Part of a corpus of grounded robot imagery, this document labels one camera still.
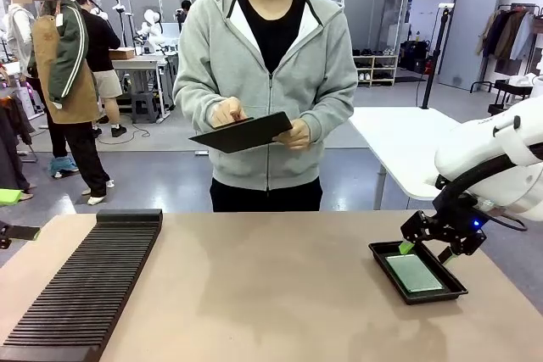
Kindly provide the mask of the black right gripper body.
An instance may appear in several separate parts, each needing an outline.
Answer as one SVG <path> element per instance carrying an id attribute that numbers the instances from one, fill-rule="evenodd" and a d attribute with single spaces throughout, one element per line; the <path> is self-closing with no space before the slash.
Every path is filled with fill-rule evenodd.
<path id="1" fill-rule="evenodd" d="M 441 209 L 428 216 L 413 214 L 400 228 L 408 242 L 419 244 L 437 240 L 449 244 L 441 256 L 471 256 L 486 240 L 482 231 L 488 216 L 476 209 Z"/>

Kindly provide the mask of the person's left hand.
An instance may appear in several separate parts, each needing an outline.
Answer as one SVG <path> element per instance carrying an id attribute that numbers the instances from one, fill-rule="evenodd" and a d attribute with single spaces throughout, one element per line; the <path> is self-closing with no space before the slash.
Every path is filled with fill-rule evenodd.
<path id="1" fill-rule="evenodd" d="M 311 130 L 303 119 L 291 121 L 292 128 L 272 140 L 291 150 L 307 150 L 311 146 Z"/>

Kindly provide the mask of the person's right hand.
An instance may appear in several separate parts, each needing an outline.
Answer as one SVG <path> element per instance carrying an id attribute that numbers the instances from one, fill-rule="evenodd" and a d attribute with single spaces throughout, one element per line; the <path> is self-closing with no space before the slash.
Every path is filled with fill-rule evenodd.
<path id="1" fill-rule="evenodd" d="M 219 103 L 215 103 L 210 111 L 210 125 L 213 128 L 219 128 L 224 125 L 246 120 L 247 114 L 243 106 L 236 97 L 226 98 Z"/>

